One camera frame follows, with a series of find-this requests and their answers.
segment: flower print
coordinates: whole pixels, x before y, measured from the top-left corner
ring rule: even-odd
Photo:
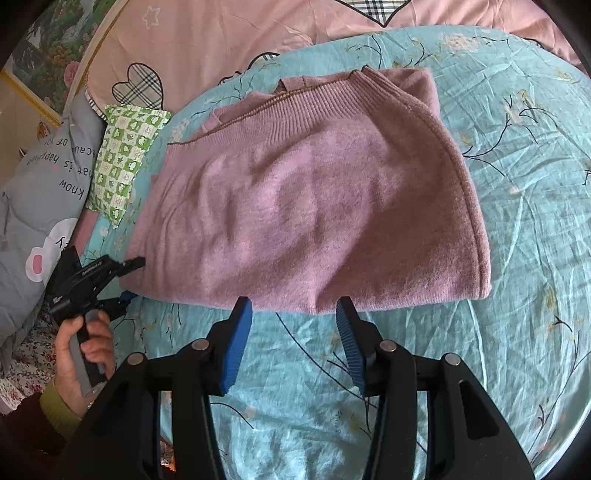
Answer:
[[[460,33],[441,35],[441,45],[454,51],[469,51],[476,53],[480,44],[476,38],[470,38]]]
[[[572,77],[572,75],[570,73],[566,73],[564,71],[562,71],[561,69],[559,69],[558,67],[556,67],[555,69],[556,72],[556,76],[558,77],[557,80],[561,80],[563,82],[573,82],[574,78]]]
[[[468,145],[469,147],[474,145],[474,142],[470,139],[470,135],[467,132],[460,132],[460,141],[462,144]]]
[[[176,127],[173,128],[172,132],[170,133],[170,141],[171,142],[180,142],[183,138],[184,132],[189,125],[189,119],[185,118],[182,122],[180,122]]]
[[[72,86],[74,82],[74,77],[76,76],[76,72],[78,71],[78,67],[80,66],[79,61],[71,61],[64,70],[64,83],[69,88]]]
[[[519,114],[520,114],[519,109],[510,108],[509,105],[505,105],[505,113],[507,113],[507,115],[509,115],[509,118],[511,118],[511,121],[515,125],[521,125],[523,123],[523,121],[525,120],[525,117],[519,116]]]
[[[249,406],[247,406],[247,407],[244,409],[244,416],[245,416],[247,419],[253,419],[253,418],[256,416],[256,408],[255,408],[255,407],[253,407],[253,406],[250,406],[250,405],[249,405]]]

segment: wrist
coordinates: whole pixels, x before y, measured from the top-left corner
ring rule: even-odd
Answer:
[[[62,399],[53,380],[45,388],[39,404],[54,430],[69,440],[80,423],[80,417]]]
[[[71,381],[62,379],[58,375],[54,377],[53,384],[64,406],[78,417],[78,419],[81,419],[86,412],[86,405],[84,405],[80,387]]]

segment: plaid heart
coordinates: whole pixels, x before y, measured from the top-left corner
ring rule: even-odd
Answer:
[[[144,63],[132,63],[127,69],[127,82],[119,82],[111,89],[121,105],[135,105],[162,110],[164,89],[158,74]]]
[[[381,27],[388,25],[393,16],[411,0],[336,0],[373,20]]]

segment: human hand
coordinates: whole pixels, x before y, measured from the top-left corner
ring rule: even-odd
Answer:
[[[82,328],[83,322],[82,317],[77,317],[61,323],[56,337],[56,376],[54,377],[54,384],[61,399],[79,418],[84,416],[88,405],[97,396],[96,393],[82,396],[70,355],[70,338]],[[109,316],[99,311],[98,319],[89,322],[86,329],[90,338],[81,344],[80,350],[89,362],[102,364],[105,367],[106,377],[110,379],[115,373],[115,345],[113,332],[109,328]]]

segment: pink sweater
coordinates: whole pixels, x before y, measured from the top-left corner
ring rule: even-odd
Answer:
[[[170,144],[121,286],[154,299],[334,312],[465,298],[491,284],[482,213],[427,70],[280,82]]]

